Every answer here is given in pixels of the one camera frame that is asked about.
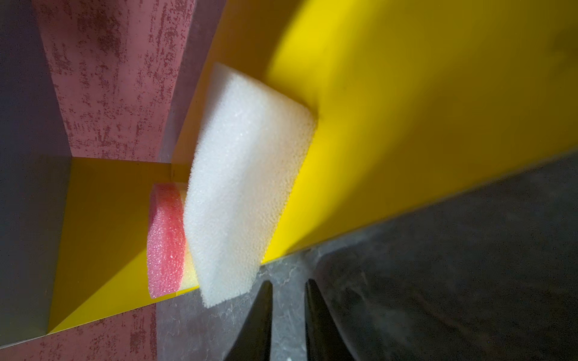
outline white sponge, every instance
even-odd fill
[[[206,307],[251,289],[315,127],[299,103],[213,66],[184,206]]]

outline pink sponge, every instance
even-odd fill
[[[183,229],[185,183],[161,183],[150,194],[147,268],[152,298],[198,286]]]

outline distressed pink wood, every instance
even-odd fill
[[[32,0],[74,157],[156,161],[195,0]]]
[[[156,305],[0,349],[0,360],[157,360]]]

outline yellow wall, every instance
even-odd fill
[[[186,181],[222,62],[318,130],[265,261],[578,144],[574,0],[228,0],[173,155]]]
[[[170,165],[73,158],[49,332],[152,300],[146,269],[149,194]]]

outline foam block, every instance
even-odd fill
[[[152,298],[198,285],[183,229],[185,183],[155,184],[150,194],[147,272]]]
[[[251,289],[315,127],[299,103],[213,66],[184,208],[207,307]]]

